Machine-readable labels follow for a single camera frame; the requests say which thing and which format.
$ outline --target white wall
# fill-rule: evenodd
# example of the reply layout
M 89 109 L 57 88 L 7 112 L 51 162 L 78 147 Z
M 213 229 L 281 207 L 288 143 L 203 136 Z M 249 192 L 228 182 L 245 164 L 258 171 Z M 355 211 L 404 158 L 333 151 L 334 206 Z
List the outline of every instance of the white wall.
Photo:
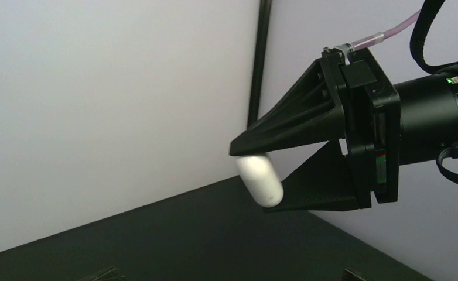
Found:
M 422 2 L 274 1 L 261 114 L 320 57 L 322 47 L 389 29 L 420 9 Z M 458 1 L 446 2 L 426 44 L 431 64 L 458 60 Z M 411 29 L 371 48 L 393 83 L 425 75 L 410 56 L 410 35 Z M 284 178 L 319 147 L 288 149 L 271 156 Z M 458 164 L 451 164 L 448 161 L 449 167 L 458 170 Z M 458 280 L 458 186 L 441 176 L 433 162 L 401 167 L 399 186 L 398 203 L 316 214 L 435 280 Z
M 236 175 L 257 0 L 0 1 L 0 251 Z

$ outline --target black table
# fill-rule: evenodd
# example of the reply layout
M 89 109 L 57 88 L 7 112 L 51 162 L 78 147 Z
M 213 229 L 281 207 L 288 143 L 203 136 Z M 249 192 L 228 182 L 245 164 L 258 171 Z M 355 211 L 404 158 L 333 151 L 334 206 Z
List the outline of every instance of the black table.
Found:
M 264 213 L 238 177 L 0 253 L 0 280 L 429 280 L 306 211 Z

